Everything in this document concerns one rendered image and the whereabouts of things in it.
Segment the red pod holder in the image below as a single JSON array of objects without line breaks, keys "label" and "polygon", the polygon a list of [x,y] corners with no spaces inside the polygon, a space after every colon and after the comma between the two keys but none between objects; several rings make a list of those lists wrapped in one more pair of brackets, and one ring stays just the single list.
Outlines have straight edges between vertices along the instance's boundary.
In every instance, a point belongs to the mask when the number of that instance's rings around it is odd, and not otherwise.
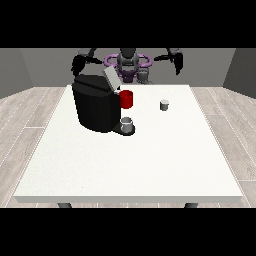
[{"label": "red pod holder", "polygon": [[122,90],[119,92],[120,107],[129,109],[133,106],[133,92],[130,90]]}]

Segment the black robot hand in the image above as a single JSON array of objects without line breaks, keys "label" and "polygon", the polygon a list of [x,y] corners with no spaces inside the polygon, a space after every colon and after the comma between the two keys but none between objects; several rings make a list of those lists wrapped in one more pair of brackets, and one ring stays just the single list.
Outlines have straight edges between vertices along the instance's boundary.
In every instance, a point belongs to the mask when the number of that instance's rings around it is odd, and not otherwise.
[{"label": "black robot hand", "polygon": [[82,55],[75,56],[73,58],[72,66],[71,66],[71,71],[73,73],[73,76],[77,77],[79,73],[84,69],[85,65],[90,63],[102,64],[102,61],[90,56],[82,56]]},{"label": "black robot hand", "polygon": [[168,55],[161,55],[154,58],[155,61],[163,61],[169,60],[171,63],[174,64],[176,74],[179,74],[180,71],[183,69],[183,54],[168,54]]}]

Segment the small grey cup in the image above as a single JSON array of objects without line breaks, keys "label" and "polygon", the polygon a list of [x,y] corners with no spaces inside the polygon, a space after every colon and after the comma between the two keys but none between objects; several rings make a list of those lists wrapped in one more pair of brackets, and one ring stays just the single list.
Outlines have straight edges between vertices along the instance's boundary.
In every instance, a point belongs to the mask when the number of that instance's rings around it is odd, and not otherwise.
[{"label": "small grey cup", "polygon": [[133,120],[130,117],[120,119],[120,129],[124,133],[129,133],[133,129]]}]

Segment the pale grey machine lid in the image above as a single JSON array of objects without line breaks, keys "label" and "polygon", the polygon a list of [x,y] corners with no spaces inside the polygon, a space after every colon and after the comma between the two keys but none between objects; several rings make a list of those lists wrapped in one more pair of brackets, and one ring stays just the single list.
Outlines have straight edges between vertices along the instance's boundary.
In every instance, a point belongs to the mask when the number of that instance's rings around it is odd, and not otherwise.
[{"label": "pale grey machine lid", "polygon": [[113,91],[116,91],[122,84],[113,66],[105,68],[103,70],[103,74]]}]

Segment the black coffee machine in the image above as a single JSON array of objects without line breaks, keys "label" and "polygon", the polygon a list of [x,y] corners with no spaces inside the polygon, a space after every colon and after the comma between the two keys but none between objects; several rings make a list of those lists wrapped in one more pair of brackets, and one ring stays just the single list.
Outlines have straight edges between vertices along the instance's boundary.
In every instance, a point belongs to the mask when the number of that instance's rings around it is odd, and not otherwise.
[{"label": "black coffee machine", "polygon": [[98,75],[78,75],[72,91],[79,122],[85,128],[101,133],[116,132],[123,136],[129,133],[120,129],[121,110],[119,92],[111,90],[107,79]]}]

